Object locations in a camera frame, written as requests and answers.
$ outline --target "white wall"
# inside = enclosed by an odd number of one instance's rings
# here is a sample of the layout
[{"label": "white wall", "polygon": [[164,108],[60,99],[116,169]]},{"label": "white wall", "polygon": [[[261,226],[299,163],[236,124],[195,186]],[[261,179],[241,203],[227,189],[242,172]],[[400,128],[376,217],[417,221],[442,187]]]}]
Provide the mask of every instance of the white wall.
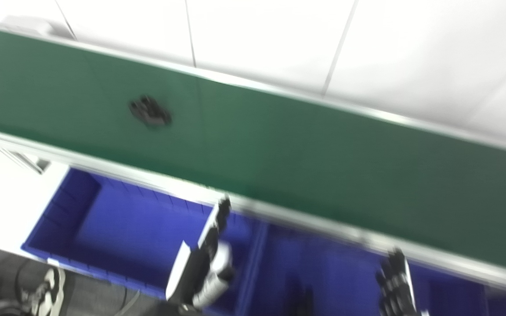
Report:
[{"label": "white wall", "polygon": [[6,14],[506,142],[506,1],[0,0]]}]

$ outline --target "black object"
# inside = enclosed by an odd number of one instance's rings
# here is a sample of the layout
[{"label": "black object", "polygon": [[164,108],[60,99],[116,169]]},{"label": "black object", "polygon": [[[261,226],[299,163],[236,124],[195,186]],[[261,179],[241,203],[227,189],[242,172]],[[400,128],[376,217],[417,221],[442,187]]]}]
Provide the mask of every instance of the black object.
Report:
[{"label": "black object", "polygon": [[418,316],[413,296],[413,284],[407,260],[401,250],[388,254],[381,262],[382,270],[376,273],[381,297],[379,310],[381,316]]},{"label": "black object", "polygon": [[301,300],[291,308],[289,315],[314,316],[314,292],[311,288],[306,289]]},{"label": "black object", "polygon": [[151,96],[142,96],[140,100],[130,102],[130,112],[151,126],[162,126],[171,123],[171,114],[162,108]]},{"label": "black object", "polygon": [[[205,285],[206,277],[210,271],[210,263],[217,253],[218,240],[227,226],[230,207],[229,198],[225,198],[219,202],[216,222],[210,228],[205,227],[208,231],[203,243],[191,251],[177,288],[169,300],[167,300],[170,304],[181,306],[181,308],[184,307],[179,312],[184,311],[185,314],[199,312],[198,309],[193,307],[193,296],[200,292]],[[219,275],[219,278],[229,282],[233,278],[234,273],[233,269],[229,268],[224,270]]]}]

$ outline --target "black cable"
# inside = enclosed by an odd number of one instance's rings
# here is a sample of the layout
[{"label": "black cable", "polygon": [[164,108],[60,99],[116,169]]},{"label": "black cable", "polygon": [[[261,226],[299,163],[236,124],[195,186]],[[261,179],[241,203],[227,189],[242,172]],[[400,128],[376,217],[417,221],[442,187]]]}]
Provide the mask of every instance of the black cable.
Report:
[{"label": "black cable", "polygon": [[118,309],[118,312],[116,312],[117,314],[124,308],[124,306],[126,306],[126,299],[127,298],[128,298],[128,288],[124,287],[124,298],[122,299],[122,305]]},{"label": "black cable", "polygon": [[17,268],[17,272],[14,275],[14,295],[18,302],[22,302],[22,293],[20,285],[18,284],[18,278],[21,274],[21,271],[25,268],[25,266],[30,262],[30,259],[25,259],[20,266]]},{"label": "black cable", "polygon": [[128,302],[126,304],[126,306],[124,306],[121,310],[119,310],[114,316],[123,316],[124,314],[126,314],[126,312],[132,306],[134,306],[134,304],[136,303],[136,301],[138,300],[139,297],[140,297],[140,291],[136,292],[136,294],[134,294],[134,296],[132,297],[132,299],[130,300],[130,302]]}]

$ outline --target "green conveyor belt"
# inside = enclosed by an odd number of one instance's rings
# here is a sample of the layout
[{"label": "green conveyor belt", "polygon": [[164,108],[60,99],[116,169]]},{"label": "green conveyor belt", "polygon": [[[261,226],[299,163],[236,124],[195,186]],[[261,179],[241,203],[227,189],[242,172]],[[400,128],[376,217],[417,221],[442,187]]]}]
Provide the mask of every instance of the green conveyor belt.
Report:
[{"label": "green conveyor belt", "polygon": [[506,266],[504,150],[5,32],[0,132]]}]

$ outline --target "robotic hand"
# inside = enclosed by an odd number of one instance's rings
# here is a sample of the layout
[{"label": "robotic hand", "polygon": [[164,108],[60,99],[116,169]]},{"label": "robotic hand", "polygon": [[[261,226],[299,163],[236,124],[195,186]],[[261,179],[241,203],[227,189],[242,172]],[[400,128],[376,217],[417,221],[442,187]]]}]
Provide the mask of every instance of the robotic hand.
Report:
[{"label": "robotic hand", "polygon": [[233,280],[231,247],[218,241],[226,228],[229,208],[228,198],[214,206],[196,248],[181,243],[165,291],[167,302],[180,306],[181,314],[197,314],[215,302]]},{"label": "robotic hand", "polygon": [[400,249],[388,254],[382,262],[382,270],[376,273],[380,285],[381,316],[428,316],[428,312],[416,310],[409,265]]}]

